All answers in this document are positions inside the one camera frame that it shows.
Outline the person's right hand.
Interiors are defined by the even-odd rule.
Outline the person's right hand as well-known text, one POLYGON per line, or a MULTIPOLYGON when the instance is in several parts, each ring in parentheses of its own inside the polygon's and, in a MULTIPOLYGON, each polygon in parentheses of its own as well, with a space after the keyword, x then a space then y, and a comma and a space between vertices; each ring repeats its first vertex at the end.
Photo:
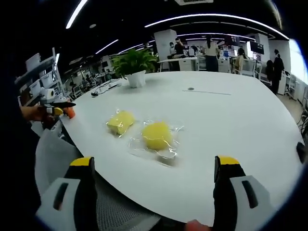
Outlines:
POLYGON ((185 231, 212 231, 212 228, 194 219, 185 224, 185 231))

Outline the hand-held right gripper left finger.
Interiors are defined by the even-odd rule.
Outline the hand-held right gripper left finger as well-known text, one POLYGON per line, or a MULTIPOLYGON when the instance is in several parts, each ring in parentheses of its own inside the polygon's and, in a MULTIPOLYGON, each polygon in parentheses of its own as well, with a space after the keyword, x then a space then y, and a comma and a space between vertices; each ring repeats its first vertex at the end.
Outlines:
POLYGON ((71 162, 65 176, 57 178, 41 198, 36 217, 46 231, 96 231, 98 229, 94 157, 71 162))

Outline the person's left hand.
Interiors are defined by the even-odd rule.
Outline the person's left hand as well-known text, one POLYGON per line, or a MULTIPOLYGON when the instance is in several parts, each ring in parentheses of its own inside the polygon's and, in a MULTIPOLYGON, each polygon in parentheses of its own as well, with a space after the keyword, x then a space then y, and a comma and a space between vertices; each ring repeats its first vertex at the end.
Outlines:
POLYGON ((46 107, 42 105, 21 106, 23 118, 27 121, 44 121, 49 117, 46 107))

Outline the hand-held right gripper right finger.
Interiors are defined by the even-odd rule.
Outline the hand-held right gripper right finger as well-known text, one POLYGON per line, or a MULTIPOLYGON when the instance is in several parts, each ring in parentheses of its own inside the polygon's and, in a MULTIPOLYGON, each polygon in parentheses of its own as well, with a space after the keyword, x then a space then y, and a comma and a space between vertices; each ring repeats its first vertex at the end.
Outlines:
POLYGON ((257 231, 273 215, 270 193, 235 158, 215 157, 214 184, 213 230, 257 231))

